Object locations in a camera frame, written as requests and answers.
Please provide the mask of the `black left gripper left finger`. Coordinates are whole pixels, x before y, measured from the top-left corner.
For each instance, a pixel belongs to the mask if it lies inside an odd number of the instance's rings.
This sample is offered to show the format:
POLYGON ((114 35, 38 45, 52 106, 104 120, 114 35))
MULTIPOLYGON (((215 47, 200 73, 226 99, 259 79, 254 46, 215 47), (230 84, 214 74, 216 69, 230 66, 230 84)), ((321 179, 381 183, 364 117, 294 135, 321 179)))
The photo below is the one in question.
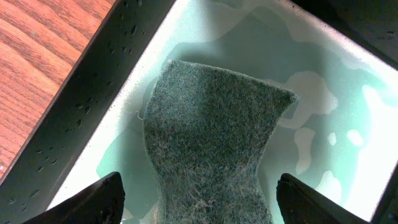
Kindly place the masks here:
POLYGON ((121 175, 111 172, 23 224, 120 224, 124 201, 121 175))

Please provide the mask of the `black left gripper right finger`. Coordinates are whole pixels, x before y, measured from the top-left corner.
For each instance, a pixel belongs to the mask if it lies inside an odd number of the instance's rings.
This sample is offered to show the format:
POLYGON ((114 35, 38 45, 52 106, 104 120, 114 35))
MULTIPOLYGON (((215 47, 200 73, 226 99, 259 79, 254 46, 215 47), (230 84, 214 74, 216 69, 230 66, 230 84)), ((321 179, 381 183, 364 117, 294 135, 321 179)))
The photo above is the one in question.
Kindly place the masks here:
POLYGON ((277 182, 276 198, 285 223, 369 224, 288 173, 277 182))

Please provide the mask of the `green yellow sponge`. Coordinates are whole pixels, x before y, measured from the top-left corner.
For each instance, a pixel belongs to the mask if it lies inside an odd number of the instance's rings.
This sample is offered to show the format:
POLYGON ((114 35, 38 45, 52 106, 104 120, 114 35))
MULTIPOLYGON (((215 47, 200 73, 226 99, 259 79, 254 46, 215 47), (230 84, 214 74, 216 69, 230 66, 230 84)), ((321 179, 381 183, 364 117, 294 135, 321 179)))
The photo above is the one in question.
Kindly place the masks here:
POLYGON ((285 88, 199 63, 171 60, 144 112, 158 223, 271 223, 258 177, 285 88))

